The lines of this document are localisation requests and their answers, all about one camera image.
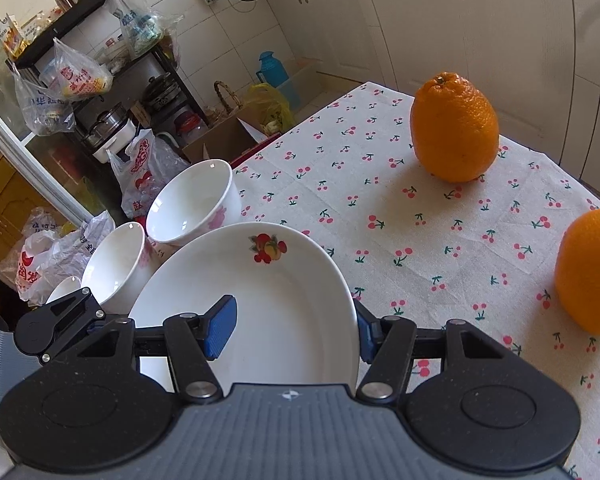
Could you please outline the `red white plastic bag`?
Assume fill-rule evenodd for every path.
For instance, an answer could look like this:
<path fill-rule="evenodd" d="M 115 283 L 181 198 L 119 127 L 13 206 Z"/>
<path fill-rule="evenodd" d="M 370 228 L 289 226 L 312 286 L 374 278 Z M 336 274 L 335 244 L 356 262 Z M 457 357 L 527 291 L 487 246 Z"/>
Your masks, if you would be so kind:
<path fill-rule="evenodd" d="M 120 186 L 121 209 L 129 219 L 146 217 L 160 191 L 189 163 L 151 129 L 140 130 L 124 151 L 128 160 L 106 151 Z"/>

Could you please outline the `white floral bowl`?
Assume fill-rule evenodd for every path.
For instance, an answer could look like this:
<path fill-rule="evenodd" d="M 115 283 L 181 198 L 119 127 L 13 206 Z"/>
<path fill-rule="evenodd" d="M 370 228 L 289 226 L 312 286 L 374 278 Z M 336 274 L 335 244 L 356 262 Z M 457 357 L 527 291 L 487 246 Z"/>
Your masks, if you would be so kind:
<path fill-rule="evenodd" d="M 106 314 L 128 315 L 159 259 L 138 222 L 126 222 L 109 233 L 88 260 L 81 285 Z"/>
<path fill-rule="evenodd" d="M 148 236 L 181 248 L 201 235 L 237 222 L 242 199 L 228 162 L 197 162 L 174 177 L 152 202 L 146 217 Z"/>
<path fill-rule="evenodd" d="M 69 276 L 62 280 L 50 293 L 46 300 L 46 304 L 51 304 L 52 302 L 64 298 L 70 294 L 73 294 L 77 290 L 82 288 L 81 280 L 77 276 Z"/>

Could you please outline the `bumpy orange fruit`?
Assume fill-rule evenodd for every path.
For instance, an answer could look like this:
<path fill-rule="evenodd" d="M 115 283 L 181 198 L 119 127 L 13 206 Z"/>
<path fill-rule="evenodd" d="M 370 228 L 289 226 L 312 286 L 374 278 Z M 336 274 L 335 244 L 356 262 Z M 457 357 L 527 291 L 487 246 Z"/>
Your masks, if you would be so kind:
<path fill-rule="evenodd" d="M 411 107 L 413 150 L 426 171 L 449 183 L 484 174 L 498 154 L 498 116 L 468 79 L 443 72 L 420 87 Z"/>

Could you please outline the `orange with leaf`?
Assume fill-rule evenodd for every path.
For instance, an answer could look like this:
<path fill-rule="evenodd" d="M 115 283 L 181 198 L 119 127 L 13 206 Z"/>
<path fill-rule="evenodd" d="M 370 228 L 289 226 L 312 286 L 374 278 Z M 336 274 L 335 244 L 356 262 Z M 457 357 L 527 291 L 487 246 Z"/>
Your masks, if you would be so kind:
<path fill-rule="evenodd" d="M 591 335 L 600 335 L 600 209 L 582 214 L 566 229 L 554 285 L 573 322 Z"/>

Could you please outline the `cherry print tablecloth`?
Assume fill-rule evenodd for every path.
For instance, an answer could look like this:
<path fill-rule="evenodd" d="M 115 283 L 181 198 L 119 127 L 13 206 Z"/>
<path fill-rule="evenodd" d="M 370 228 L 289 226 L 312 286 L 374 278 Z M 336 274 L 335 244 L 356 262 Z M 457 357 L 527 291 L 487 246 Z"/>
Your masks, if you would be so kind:
<path fill-rule="evenodd" d="M 433 176 L 415 156 L 412 96 L 362 84 L 240 164 L 237 222 L 306 234 L 332 258 L 352 300 L 421 328 L 481 330 L 506 359 L 529 363 L 565 395 L 547 432 L 540 402 L 510 422 L 513 448 L 537 458 L 565 443 L 562 470 L 600 479 L 600 335 L 562 308 L 556 259 L 570 224 L 600 209 L 546 155 L 500 138 L 484 174 Z M 279 385 L 279 426 L 306 398 Z"/>

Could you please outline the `black metal storage rack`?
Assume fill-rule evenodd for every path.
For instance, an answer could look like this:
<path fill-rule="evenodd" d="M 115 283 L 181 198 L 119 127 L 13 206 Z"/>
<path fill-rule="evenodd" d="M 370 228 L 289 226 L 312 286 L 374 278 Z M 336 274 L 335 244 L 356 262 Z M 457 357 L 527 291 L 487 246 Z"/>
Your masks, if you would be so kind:
<path fill-rule="evenodd" d="M 120 202 L 108 153 L 138 128 L 179 151 L 194 137 L 186 122 L 207 118 L 178 66 L 179 21 L 146 0 L 76 0 L 32 18 L 30 35 L 13 20 L 0 29 L 28 148 L 92 214 Z"/>

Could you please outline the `white plate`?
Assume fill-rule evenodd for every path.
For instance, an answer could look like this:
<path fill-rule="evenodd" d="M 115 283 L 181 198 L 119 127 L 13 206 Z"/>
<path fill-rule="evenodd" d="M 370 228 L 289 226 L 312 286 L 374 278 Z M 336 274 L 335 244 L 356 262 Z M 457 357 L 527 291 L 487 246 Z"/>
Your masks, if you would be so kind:
<path fill-rule="evenodd" d="M 130 312 L 138 327 L 203 314 L 222 296 L 237 322 L 210 366 L 223 390 L 250 384 L 346 384 L 358 378 L 358 323 L 338 266 L 306 234 L 244 222 L 179 249 L 146 284 Z"/>

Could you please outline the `cardboard box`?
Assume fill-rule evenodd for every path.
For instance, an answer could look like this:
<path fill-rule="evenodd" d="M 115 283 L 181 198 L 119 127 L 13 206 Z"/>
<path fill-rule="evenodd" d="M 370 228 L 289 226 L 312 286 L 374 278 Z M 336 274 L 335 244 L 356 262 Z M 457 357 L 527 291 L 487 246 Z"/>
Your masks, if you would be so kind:
<path fill-rule="evenodd" d="M 207 159 L 222 159 L 232 168 L 237 168 L 279 137 L 279 132 L 267 136 L 252 117 L 234 115 L 187 144 L 182 152 L 192 164 Z"/>

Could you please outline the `blue thermos jug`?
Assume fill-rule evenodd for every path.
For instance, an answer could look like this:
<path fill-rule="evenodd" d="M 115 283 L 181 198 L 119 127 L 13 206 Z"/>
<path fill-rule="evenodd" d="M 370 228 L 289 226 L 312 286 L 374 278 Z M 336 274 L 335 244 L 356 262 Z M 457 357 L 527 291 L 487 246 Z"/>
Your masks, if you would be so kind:
<path fill-rule="evenodd" d="M 277 88 L 289 79 L 285 66 L 274 56 L 273 51 L 262 52 L 259 62 L 260 68 L 256 75 L 262 84 L 270 84 Z"/>

